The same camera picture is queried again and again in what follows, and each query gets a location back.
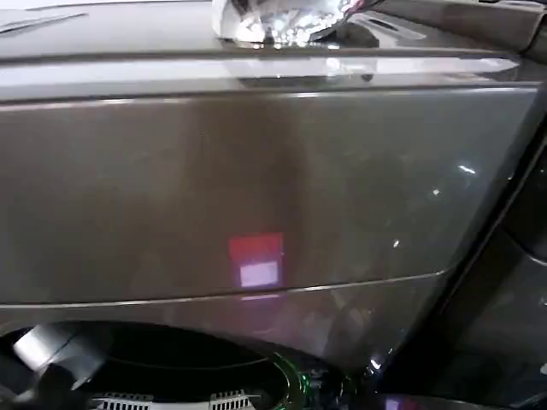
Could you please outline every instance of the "vent grille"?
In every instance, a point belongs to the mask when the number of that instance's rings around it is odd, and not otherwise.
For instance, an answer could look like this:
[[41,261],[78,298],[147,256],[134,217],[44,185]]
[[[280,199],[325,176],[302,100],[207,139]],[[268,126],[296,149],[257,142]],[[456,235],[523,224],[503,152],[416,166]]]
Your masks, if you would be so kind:
[[249,397],[242,390],[223,391],[211,395],[209,410],[239,410],[253,407]]
[[211,395],[209,402],[157,403],[152,395],[107,393],[91,401],[94,410],[255,410],[243,390],[223,391]]

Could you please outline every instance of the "glossy metallic surface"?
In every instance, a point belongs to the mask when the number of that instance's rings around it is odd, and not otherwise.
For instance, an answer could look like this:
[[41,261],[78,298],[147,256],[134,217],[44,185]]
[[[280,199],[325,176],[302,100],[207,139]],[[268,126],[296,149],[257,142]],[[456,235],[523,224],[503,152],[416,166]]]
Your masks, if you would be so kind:
[[514,52],[526,50],[544,15],[526,2],[390,0],[375,10],[474,38]]
[[62,320],[124,320],[277,343],[346,369],[371,359],[383,366],[443,282],[432,275],[169,301],[0,306],[0,333]]
[[[466,87],[4,106],[17,137],[0,142],[0,301],[444,271],[526,143],[535,96]],[[486,107],[506,115],[483,121]],[[283,235],[282,260],[249,287],[229,241],[269,232]]]
[[106,360],[106,352],[76,325],[34,326],[15,342],[13,349],[34,372],[40,373],[51,364],[69,370],[74,389],[87,382]]
[[416,24],[404,19],[369,11],[352,21],[362,23],[366,30],[353,32],[344,38],[311,44],[290,50],[286,47],[247,48],[215,36],[211,26],[209,2],[171,2],[139,4],[100,4],[63,8],[66,13],[85,13],[83,18],[65,20],[59,24],[41,26],[16,35],[4,36],[0,42],[0,62],[45,58],[70,61],[93,61],[110,56],[110,60],[134,60],[147,56],[284,56],[295,52],[305,55],[336,55],[352,52],[362,56],[385,54],[401,56],[437,53],[443,56],[463,56],[469,52],[494,54],[488,44],[471,38]]
[[506,185],[541,77],[378,14],[236,49],[186,6],[0,42],[0,331],[143,321],[380,370]]
[[547,361],[547,265],[499,232],[470,272],[465,296],[449,305],[456,346],[522,361]]

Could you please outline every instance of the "detergent drawer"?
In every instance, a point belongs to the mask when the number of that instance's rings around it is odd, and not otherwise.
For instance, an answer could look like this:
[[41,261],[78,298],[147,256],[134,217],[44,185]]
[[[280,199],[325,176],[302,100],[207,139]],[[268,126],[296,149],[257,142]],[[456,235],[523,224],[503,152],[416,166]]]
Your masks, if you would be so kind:
[[[219,92],[0,109],[0,302],[437,274],[531,137],[536,89]],[[503,115],[489,115],[496,107]]]

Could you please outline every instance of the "gray appliance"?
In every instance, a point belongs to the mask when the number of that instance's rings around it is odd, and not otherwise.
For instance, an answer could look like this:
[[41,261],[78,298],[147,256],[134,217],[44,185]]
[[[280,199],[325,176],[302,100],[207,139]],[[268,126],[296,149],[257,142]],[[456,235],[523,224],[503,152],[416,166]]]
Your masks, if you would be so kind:
[[165,325],[376,374],[544,117],[520,50],[354,15],[233,44],[207,2],[40,9],[0,38],[0,332]]

